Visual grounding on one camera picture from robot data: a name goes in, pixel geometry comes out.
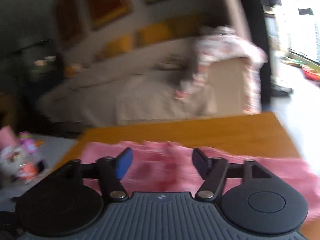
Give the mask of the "beige covered sofa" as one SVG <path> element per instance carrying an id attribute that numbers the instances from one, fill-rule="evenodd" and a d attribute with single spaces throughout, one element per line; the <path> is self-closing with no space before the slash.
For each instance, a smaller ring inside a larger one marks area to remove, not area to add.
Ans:
<path id="1" fill-rule="evenodd" d="M 38 100 L 51 122 L 81 127 L 190 120 L 242 115 L 244 64 L 240 59 L 214 63 L 209 82 L 187 100 L 175 98 L 180 81 L 191 74 L 197 38 L 182 38 L 134 50 L 96 63 L 63 81 Z M 185 70 L 162 71 L 155 63 L 178 54 Z"/>

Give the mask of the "red labelled jar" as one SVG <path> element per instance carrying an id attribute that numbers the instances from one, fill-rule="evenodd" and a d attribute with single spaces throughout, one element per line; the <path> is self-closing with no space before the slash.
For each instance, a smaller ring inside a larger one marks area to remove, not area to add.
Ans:
<path id="1" fill-rule="evenodd" d="M 25 184 L 30 183 L 38 175 L 38 168 L 33 163 L 24 163 L 16 173 L 16 177 Z"/>

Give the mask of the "pink carton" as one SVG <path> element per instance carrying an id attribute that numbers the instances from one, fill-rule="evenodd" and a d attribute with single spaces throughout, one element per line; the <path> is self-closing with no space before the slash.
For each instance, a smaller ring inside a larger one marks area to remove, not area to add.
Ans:
<path id="1" fill-rule="evenodd" d="M 12 146 L 17 147 L 19 141 L 16 134 L 10 126 L 4 126 L 0 129 L 0 148 L 1 150 L 5 147 Z"/>

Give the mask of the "crumpled beige cloth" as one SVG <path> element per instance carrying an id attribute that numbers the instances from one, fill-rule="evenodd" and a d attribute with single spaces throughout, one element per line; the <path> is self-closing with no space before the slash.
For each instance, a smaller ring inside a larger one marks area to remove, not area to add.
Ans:
<path id="1" fill-rule="evenodd" d="M 188 67 L 189 60 L 178 54 L 170 54 L 155 63 L 156 70 L 171 71 L 185 70 Z"/>

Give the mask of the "yellow cushion left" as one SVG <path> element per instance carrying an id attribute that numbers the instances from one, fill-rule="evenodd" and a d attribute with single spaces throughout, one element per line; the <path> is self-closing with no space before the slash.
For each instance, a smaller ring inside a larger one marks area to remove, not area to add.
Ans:
<path id="1" fill-rule="evenodd" d="M 97 57 L 99 59 L 107 59 L 128 53 L 132 51 L 133 48 L 133 35 L 126 34 L 120 38 L 116 38 L 115 40 L 104 44 L 97 54 Z"/>

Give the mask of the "yellow cushion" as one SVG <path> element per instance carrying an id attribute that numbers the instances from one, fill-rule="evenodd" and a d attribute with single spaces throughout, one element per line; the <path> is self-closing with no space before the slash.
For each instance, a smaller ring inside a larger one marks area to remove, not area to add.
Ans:
<path id="1" fill-rule="evenodd" d="M 133 35 L 126 34 L 120 38 L 116 38 L 115 40 L 104 44 L 97 54 L 97 57 L 99 59 L 107 59 L 128 53 L 132 51 L 133 48 Z"/>
<path id="2" fill-rule="evenodd" d="M 171 40 L 175 37 L 167 22 L 157 22 L 138 30 L 137 44 L 139 47 Z"/>
<path id="3" fill-rule="evenodd" d="M 198 36 L 206 19 L 203 14 L 186 15 L 172 19 L 172 28 L 177 38 Z"/>

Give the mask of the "floral pink blanket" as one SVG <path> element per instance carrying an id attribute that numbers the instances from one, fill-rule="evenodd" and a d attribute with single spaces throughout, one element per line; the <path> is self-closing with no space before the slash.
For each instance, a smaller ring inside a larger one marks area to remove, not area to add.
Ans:
<path id="1" fill-rule="evenodd" d="M 209 82 L 209 67 L 214 63 L 240 59 L 244 64 L 244 107 L 245 114 L 261 112 L 259 72 L 268 62 L 266 53 L 253 42 L 237 35 L 234 28 L 225 25 L 218 27 L 202 26 L 200 36 L 194 45 L 195 63 L 191 74 L 180 81 L 175 98 L 187 100 L 199 92 Z"/>

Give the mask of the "red plastic basin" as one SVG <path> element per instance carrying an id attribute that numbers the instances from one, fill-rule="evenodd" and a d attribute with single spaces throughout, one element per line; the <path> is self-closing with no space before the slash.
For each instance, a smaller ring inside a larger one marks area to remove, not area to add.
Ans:
<path id="1" fill-rule="evenodd" d="M 316 69 L 312 69 L 308 66 L 302 67 L 303 75 L 306 79 L 319 82 L 320 81 L 320 73 Z"/>

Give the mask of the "yellow cushion middle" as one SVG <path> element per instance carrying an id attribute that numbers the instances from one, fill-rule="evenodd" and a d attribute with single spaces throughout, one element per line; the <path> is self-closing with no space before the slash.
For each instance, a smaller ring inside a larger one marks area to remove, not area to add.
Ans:
<path id="1" fill-rule="evenodd" d="M 137 44 L 139 47 L 171 40 L 175 37 L 167 22 L 157 22 L 138 30 Z"/>

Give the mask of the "yellow cushion right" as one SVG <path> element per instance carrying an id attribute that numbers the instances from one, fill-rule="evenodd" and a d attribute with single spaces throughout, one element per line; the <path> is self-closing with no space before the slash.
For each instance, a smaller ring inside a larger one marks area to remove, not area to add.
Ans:
<path id="1" fill-rule="evenodd" d="M 206 19 L 203 14 L 186 15 L 172 19 L 172 28 L 177 38 L 198 36 Z"/>

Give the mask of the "framed picture gold frame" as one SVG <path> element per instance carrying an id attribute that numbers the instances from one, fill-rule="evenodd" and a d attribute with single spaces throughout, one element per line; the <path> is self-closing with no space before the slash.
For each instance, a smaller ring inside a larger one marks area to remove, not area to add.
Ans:
<path id="1" fill-rule="evenodd" d="M 129 13 L 129 0 L 86 0 L 93 29 L 99 29 Z"/>

